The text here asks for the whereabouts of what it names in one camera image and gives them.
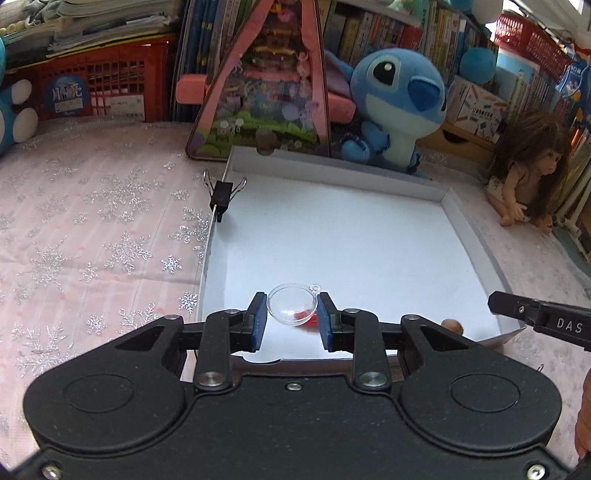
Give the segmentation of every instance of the blue pom pom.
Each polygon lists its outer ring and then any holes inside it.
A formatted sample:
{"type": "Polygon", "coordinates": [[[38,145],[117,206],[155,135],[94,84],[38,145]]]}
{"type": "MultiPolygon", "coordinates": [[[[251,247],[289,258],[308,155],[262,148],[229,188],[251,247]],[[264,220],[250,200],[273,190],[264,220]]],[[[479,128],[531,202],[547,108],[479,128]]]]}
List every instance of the blue pom pom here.
{"type": "Polygon", "coordinates": [[[447,3],[460,12],[468,12],[468,10],[472,9],[474,0],[447,0],[447,3]]]}
{"type": "Polygon", "coordinates": [[[482,85],[495,76],[496,58],[488,48],[471,48],[460,62],[460,76],[482,85]]]}

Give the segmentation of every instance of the wooden ball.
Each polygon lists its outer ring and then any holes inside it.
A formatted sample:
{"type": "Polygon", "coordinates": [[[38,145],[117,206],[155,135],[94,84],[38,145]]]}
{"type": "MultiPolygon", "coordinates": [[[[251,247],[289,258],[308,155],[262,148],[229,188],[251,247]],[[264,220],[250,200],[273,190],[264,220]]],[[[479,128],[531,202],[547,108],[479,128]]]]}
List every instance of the wooden ball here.
{"type": "Polygon", "coordinates": [[[458,335],[464,335],[464,327],[457,320],[445,319],[442,321],[441,326],[458,335]]]}

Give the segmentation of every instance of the red plastic basket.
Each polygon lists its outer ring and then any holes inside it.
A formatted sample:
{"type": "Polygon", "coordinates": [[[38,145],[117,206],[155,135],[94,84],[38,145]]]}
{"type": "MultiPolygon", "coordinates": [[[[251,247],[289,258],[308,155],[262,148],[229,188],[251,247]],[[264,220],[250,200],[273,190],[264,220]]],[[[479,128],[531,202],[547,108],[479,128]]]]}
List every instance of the red plastic basket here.
{"type": "Polygon", "coordinates": [[[503,12],[496,22],[495,43],[536,62],[559,82],[570,58],[538,25],[520,15],[503,12]]]}
{"type": "Polygon", "coordinates": [[[19,69],[4,83],[30,80],[27,106],[41,120],[104,115],[165,121],[175,40],[164,35],[57,57],[19,69]]]}

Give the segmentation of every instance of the clear plastic ball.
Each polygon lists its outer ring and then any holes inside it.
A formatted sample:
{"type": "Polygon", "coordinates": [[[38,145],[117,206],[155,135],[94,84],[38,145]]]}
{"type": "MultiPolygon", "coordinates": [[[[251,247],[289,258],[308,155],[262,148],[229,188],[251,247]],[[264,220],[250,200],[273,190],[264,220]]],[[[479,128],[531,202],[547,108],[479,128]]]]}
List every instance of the clear plastic ball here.
{"type": "Polygon", "coordinates": [[[297,327],[315,314],[319,293],[318,285],[285,283],[271,290],[267,296],[267,310],[279,323],[297,327]]]}

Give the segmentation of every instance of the label sticker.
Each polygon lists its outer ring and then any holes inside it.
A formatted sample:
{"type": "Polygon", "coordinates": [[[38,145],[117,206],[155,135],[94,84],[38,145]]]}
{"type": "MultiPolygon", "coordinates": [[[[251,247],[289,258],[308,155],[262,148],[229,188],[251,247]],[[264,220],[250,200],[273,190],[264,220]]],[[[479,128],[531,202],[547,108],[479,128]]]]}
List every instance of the label sticker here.
{"type": "Polygon", "coordinates": [[[122,95],[111,97],[111,115],[120,118],[146,120],[144,95],[122,95]]]}
{"type": "Polygon", "coordinates": [[[90,104],[90,93],[84,79],[78,75],[62,75],[49,84],[46,103],[57,116],[73,116],[90,104]]]}

